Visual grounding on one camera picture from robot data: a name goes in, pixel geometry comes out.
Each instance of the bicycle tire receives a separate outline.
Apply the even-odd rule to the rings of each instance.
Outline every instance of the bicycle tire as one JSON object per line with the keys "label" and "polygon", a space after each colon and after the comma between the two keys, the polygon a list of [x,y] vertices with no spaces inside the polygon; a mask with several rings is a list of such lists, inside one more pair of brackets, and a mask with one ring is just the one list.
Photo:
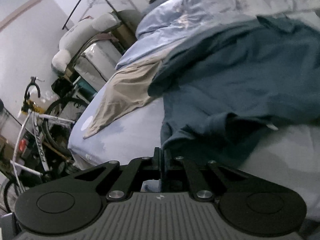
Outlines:
{"label": "bicycle tire", "polygon": [[20,192],[19,192],[19,185],[18,185],[17,183],[14,185],[14,192],[15,192],[15,194],[16,194],[17,196],[19,196],[19,195],[20,195]]}
{"label": "bicycle tire", "polygon": [[[74,102],[74,103],[76,103],[78,105],[85,106],[86,108],[88,106],[88,104],[82,99],[78,99],[78,98],[60,98],[59,100],[53,102],[48,107],[47,111],[45,111],[45,114],[49,114],[50,115],[50,113],[54,110],[54,108],[58,104],[67,105],[69,102]],[[54,138],[51,136],[48,119],[44,119],[43,124],[42,124],[42,130],[43,130],[43,133],[44,133],[47,141],[52,145],[52,147],[54,147],[59,152],[63,153],[64,155],[66,155],[68,157],[72,156],[70,151],[67,148],[64,148],[64,147],[60,146],[58,143],[56,143]]]}
{"label": "bicycle tire", "polygon": [[3,191],[3,200],[4,200],[4,206],[7,209],[8,213],[12,213],[13,211],[10,209],[9,206],[9,201],[8,201],[8,191],[10,186],[14,184],[14,186],[17,186],[18,184],[16,183],[15,180],[9,180],[8,183],[5,185],[4,187],[4,191]]}

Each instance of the beige blanket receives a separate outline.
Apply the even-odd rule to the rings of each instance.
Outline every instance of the beige blanket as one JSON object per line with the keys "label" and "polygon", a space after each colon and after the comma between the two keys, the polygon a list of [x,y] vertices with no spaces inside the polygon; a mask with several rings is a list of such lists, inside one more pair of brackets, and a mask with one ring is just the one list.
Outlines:
{"label": "beige blanket", "polygon": [[119,69],[108,81],[103,99],[83,138],[95,135],[114,120],[150,103],[154,98],[147,90],[154,75],[162,60],[182,41]]}

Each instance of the bicycle handlebar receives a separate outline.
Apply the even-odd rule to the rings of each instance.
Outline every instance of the bicycle handlebar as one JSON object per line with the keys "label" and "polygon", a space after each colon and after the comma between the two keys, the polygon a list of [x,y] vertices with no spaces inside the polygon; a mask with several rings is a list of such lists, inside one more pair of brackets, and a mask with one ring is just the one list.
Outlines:
{"label": "bicycle handlebar", "polygon": [[29,88],[30,88],[31,86],[35,86],[35,87],[36,87],[36,89],[37,89],[37,91],[38,91],[38,98],[40,98],[41,93],[40,93],[40,88],[39,88],[38,84],[36,83],[36,80],[37,80],[37,79],[38,79],[37,77],[31,77],[31,82],[30,82],[29,85],[27,86],[27,89],[26,89],[26,91],[25,91],[25,93],[24,93],[24,100],[25,100],[25,101],[28,99],[28,90],[29,90]]}

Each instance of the black circular pad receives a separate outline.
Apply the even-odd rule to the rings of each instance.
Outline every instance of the black circular pad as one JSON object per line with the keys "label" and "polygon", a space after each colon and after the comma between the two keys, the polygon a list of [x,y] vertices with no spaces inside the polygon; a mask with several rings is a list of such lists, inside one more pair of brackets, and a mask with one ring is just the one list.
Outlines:
{"label": "black circular pad", "polygon": [[284,202],[272,193],[254,193],[247,198],[247,205],[257,213],[273,214],[282,209]]}
{"label": "black circular pad", "polygon": [[75,198],[69,193],[51,192],[42,195],[37,204],[44,212],[58,214],[72,208],[75,204]]}
{"label": "black circular pad", "polygon": [[59,179],[24,192],[15,204],[22,227],[39,234],[65,234],[95,221],[102,199],[89,181]]}
{"label": "black circular pad", "polygon": [[260,179],[253,181],[256,190],[251,185],[238,184],[239,188],[231,188],[219,202],[221,214],[238,230],[275,237],[291,233],[302,224],[307,209],[298,193]]}

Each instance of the wall trim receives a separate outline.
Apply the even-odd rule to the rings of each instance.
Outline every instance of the wall trim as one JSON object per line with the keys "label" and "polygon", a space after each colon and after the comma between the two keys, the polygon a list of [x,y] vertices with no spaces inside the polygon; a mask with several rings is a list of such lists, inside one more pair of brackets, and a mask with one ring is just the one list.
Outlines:
{"label": "wall trim", "polygon": [[23,5],[21,5],[18,9],[14,10],[10,13],[4,20],[0,22],[0,32],[6,28],[11,22],[13,22],[16,18],[18,18],[21,14],[31,9],[36,4],[40,3],[42,0],[29,0]]}

